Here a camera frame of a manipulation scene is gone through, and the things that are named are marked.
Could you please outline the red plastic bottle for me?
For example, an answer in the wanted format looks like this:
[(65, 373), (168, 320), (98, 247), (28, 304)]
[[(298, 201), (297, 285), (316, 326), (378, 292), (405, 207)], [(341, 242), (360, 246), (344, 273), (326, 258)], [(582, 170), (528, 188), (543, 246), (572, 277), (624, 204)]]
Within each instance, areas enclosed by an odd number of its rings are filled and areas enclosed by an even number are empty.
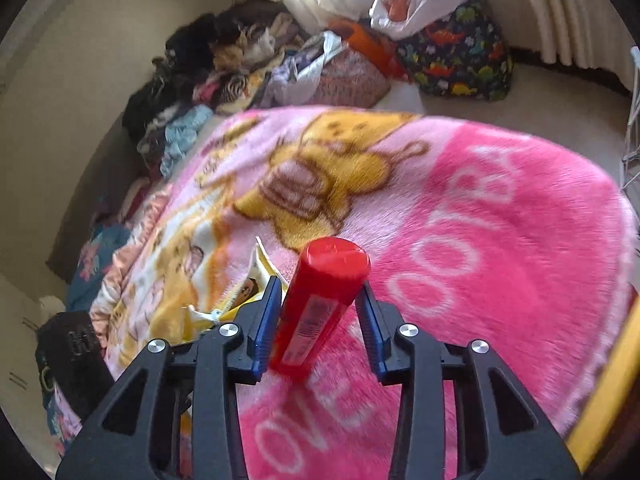
[(368, 254), (339, 237), (309, 242), (299, 255), (274, 336), (269, 366), (303, 382), (370, 273)]

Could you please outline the yellow rimmed black trash bin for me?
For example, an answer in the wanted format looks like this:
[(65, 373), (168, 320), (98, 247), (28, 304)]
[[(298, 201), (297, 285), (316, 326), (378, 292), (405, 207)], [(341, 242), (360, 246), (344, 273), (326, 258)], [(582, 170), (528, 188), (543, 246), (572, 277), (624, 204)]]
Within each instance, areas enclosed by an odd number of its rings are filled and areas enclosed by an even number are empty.
[(634, 384), (639, 380), (639, 296), (634, 303), (600, 375), (593, 395), (567, 440), (579, 470), (585, 474), (603, 450), (606, 438), (623, 416)]

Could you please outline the yellow snack wrapper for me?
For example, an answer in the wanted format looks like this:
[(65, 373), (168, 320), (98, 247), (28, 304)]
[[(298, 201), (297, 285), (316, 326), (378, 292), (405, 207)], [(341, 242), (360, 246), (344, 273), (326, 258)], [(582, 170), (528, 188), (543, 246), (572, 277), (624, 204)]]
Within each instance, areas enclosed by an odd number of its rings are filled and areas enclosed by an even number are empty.
[(250, 302), (262, 299), (270, 278), (278, 278), (281, 283), (282, 297), (288, 291), (288, 281), (271, 261), (259, 236), (250, 254), (250, 263), (244, 278), (235, 285), (227, 297), (221, 300), (210, 312), (201, 312), (189, 304), (186, 307), (184, 328), (192, 336), (198, 336), (204, 330), (232, 322), (239, 310)]

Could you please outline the pink cartoon fleece blanket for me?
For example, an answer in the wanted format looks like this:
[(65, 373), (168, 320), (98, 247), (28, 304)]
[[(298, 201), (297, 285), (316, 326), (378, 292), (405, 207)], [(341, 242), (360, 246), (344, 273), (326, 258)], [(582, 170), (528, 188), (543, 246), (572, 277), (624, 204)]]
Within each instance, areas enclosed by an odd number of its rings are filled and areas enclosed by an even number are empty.
[(209, 125), (153, 195), (90, 309), (122, 374), (152, 338), (194, 338), (262, 265), (290, 278), (311, 240), (370, 257), (375, 296), (435, 337), (492, 344), (586, 469), (583, 422), (629, 310), (636, 226), (600, 167), (546, 140), (403, 112), (291, 107)]

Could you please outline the light blue garment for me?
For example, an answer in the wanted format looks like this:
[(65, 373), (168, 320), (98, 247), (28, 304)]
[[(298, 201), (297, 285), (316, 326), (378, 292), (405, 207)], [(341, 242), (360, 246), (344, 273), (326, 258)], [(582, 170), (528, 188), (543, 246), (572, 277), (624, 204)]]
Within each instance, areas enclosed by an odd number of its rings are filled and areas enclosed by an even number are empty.
[(165, 128), (165, 147), (160, 160), (160, 174), (168, 180), (194, 147), (198, 134), (214, 112), (206, 105), (192, 107), (186, 114), (170, 122)]

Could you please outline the floral fabric bag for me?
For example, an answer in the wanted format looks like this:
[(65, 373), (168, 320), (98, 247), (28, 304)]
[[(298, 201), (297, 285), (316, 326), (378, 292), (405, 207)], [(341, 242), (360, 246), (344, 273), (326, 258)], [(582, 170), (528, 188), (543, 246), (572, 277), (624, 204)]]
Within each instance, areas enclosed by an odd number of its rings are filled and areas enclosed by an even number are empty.
[(327, 30), (270, 70), (252, 105), (370, 108), (389, 91), (390, 81), (380, 70)]

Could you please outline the dinosaur print laundry basket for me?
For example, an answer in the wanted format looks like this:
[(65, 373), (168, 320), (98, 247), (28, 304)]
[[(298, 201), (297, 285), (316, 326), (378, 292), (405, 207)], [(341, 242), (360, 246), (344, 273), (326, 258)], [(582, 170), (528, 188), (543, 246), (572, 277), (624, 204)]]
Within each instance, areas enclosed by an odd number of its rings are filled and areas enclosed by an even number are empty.
[(429, 96), (499, 101), (511, 89), (510, 49), (486, 0), (466, 0), (396, 46), (400, 65)]

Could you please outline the pile of clothes on bed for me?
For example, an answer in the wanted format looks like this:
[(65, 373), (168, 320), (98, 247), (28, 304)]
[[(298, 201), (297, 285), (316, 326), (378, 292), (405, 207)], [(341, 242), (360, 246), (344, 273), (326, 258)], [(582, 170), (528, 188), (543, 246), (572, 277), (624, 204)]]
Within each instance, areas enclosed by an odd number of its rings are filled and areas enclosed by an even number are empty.
[(308, 38), (284, 4), (271, 0), (245, 0), (178, 27), (165, 53), (152, 59), (151, 79), (129, 97), (122, 113), (122, 128), (148, 174), (163, 177), (160, 160), (170, 122), (200, 104), (213, 117), (253, 107), (270, 70)]

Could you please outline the orange bag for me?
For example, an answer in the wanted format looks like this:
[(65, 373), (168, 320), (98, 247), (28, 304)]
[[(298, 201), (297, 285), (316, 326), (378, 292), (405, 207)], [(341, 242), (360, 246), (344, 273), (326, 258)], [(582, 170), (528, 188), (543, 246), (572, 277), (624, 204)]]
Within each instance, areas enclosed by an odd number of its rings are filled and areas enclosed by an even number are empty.
[(347, 18), (330, 21), (328, 29), (345, 40), (348, 46), (367, 58), (386, 78), (409, 82), (410, 76), (398, 62), (396, 44), (367, 24)]

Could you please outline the cream curtain right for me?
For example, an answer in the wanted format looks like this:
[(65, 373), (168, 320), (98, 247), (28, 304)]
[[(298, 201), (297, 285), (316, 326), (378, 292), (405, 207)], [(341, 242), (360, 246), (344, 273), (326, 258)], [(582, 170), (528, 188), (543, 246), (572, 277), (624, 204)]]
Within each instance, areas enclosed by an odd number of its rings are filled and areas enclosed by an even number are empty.
[(610, 0), (520, 0), (520, 36), (514, 44), (547, 64), (602, 68), (634, 88), (636, 44)]

